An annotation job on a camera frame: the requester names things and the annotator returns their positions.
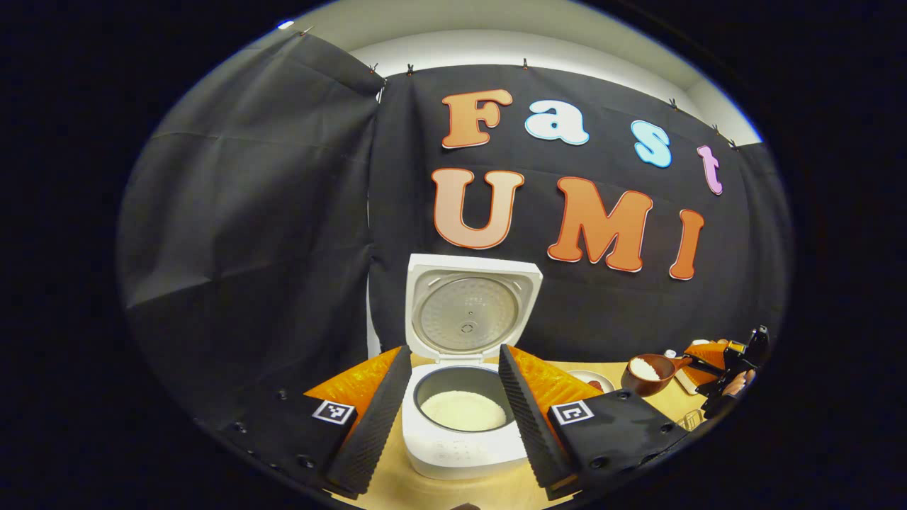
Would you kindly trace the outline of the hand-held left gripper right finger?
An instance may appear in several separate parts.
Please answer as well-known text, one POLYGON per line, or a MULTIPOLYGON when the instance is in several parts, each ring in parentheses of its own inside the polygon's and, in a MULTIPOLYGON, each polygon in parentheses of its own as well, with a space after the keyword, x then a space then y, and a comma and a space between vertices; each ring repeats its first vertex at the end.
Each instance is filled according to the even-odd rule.
POLYGON ((531 470, 548 499, 609 492, 680 450, 687 430, 631 390, 599 392, 553 366, 503 345, 498 373, 531 470))

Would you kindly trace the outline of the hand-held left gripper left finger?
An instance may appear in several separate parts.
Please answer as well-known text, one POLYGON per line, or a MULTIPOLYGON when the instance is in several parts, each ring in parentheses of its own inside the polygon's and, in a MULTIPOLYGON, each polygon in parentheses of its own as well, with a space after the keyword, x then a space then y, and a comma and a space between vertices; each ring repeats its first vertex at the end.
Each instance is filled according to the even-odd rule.
POLYGON ((196 423, 289 487, 358 497, 375 474, 411 374, 408 346, 352 367, 297 361, 241 384, 196 423))

